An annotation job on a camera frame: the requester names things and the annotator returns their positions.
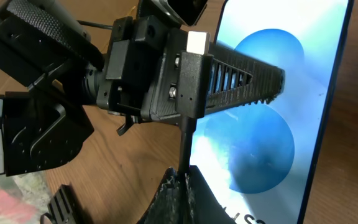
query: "wooden surface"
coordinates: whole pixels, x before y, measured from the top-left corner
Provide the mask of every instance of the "wooden surface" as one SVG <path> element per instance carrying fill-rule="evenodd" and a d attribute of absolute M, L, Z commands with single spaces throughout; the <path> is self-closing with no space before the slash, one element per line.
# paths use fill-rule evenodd
<path fill-rule="evenodd" d="M 78 19 L 105 24 L 131 13 L 136 0 L 60 0 Z M 193 30 L 213 36 L 223 0 L 209 0 Z M 108 30 L 88 29 L 92 42 L 106 51 Z M 0 93 L 24 90 L 0 71 Z M 123 120 L 87 107 L 95 127 L 80 154 L 46 172 L 55 192 L 71 184 L 94 223 L 135 223 L 151 201 L 163 172 L 178 164 L 180 133 L 163 124 L 134 126 L 123 137 Z M 358 223 L 358 1 L 324 136 L 305 223 Z"/>

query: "bolt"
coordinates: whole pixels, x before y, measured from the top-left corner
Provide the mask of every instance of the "bolt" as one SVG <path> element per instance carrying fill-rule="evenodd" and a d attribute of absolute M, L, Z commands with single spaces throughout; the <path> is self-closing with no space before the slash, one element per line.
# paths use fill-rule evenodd
<path fill-rule="evenodd" d="M 179 57 L 175 58 L 175 65 L 177 68 L 179 68 L 179 61 L 180 61 Z"/>
<path fill-rule="evenodd" d="M 169 89 L 169 97 L 173 99 L 177 97 L 177 89 L 175 87 Z"/>

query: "wooden table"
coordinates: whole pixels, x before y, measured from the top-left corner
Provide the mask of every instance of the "wooden table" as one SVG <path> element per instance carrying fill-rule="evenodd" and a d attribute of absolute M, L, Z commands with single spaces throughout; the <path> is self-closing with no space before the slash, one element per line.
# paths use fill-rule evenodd
<path fill-rule="evenodd" d="M 104 24 L 130 14 L 137 4 L 136 0 L 60 2 L 76 18 Z M 206 12 L 192 30 L 208 31 L 214 36 L 222 4 L 223 0 L 209 0 Z M 109 31 L 88 30 L 94 45 L 105 52 Z M 0 93 L 7 90 L 24 88 L 0 71 Z M 178 128 L 142 124 L 118 137 L 116 129 L 123 123 L 122 118 L 95 107 L 86 107 L 86 112 L 95 132 L 76 159 L 46 171 L 50 189 L 55 192 L 61 184 L 71 184 L 94 223 L 135 223 L 149 205 L 165 169 L 178 164 Z M 305 223 L 358 223 L 358 1 Z"/>

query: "metal screw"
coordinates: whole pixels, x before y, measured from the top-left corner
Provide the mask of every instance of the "metal screw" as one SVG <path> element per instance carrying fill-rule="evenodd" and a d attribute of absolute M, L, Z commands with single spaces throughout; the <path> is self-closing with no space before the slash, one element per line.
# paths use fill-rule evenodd
<path fill-rule="evenodd" d="M 173 99 L 177 97 L 177 89 L 175 87 L 169 89 L 169 97 Z"/>
<path fill-rule="evenodd" d="M 175 65 L 177 68 L 179 68 L 179 61 L 180 61 L 179 57 L 175 58 Z"/>

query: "black border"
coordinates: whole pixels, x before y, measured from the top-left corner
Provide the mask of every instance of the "black border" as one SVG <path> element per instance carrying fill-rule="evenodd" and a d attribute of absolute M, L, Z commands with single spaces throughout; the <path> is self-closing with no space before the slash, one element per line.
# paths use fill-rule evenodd
<path fill-rule="evenodd" d="M 215 44 L 216 44 L 216 41 L 218 40 L 219 28 L 221 26 L 223 14 L 224 14 L 224 8 L 225 8 L 226 3 L 228 1 L 229 0 L 225 0 L 225 2 L 223 3 L 223 6 L 222 6 L 221 15 L 219 17 L 218 26 L 217 26 L 216 32 L 215 32 L 215 38 L 214 38 L 214 43 Z M 344 18 L 344 22 L 343 22 L 343 25 L 342 25 L 341 37 L 339 38 L 338 48 L 336 50 L 336 56 L 335 56 L 335 61 L 334 61 L 334 66 L 333 66 L 333 72 L 331 73 L 331 79 L 329 81 L 326 102 L 324 104 L 324 110 L 323 110 L 323 115 L 321 117 L 322 119 L 321 119 L 321 122 L 320 122 L 320 127 L 319 127 L 319 130 L 318 130 L 316 146 L 314 147 L 313 157 L 311 159 L 311 164 L 310 164 L 310 169 L 309 169 L 309 174 L 308 174 L 308 180 L 306 181 L 306 187 L 305 187 L 305 191 L 304 191 L 304 194 L 303 194 L 302 204 L 301 204 L 301 208 L 300 208 L 300 211 L 299 211 L 299 216 L 298 216 L 298 222 L 297 223 L 303 223 L 303 220 L 305 219 L 305 213 L 306 213 L 306 208 L 307 208 L 307 204 L 308 204 L 308 200 L 309 200 L 311 184 L 313 183 L 313 177 L 314 177 L 314 173 L 316 171 L 318 155 L 320 153 L 321 143 L 323 141 L 324 132 L 325 132 L 325 129 L 326 129 L 326 126 L 327 126 L 327 120 L 328 120 L 328 116 L 329 116 L 329 109 L 330 109 L 330 107 L 332 105 L 333 98 L 334 98 L 336 78 L 337 78 L 339 66 L 341 64 L 342 56 L 343 56 L 344 49 L 345 49 L 346 38 L 347 38 L 347 28 L 349 27 L 349 22 L 350 22 L 352 10 L 353 10 L 353 5 L 354 5 L 354 0 L 349 0 L 349 2 L 347 3 L 347 9 L 346 9 L 346 13 L 345 13 L 345 18 Z"/>

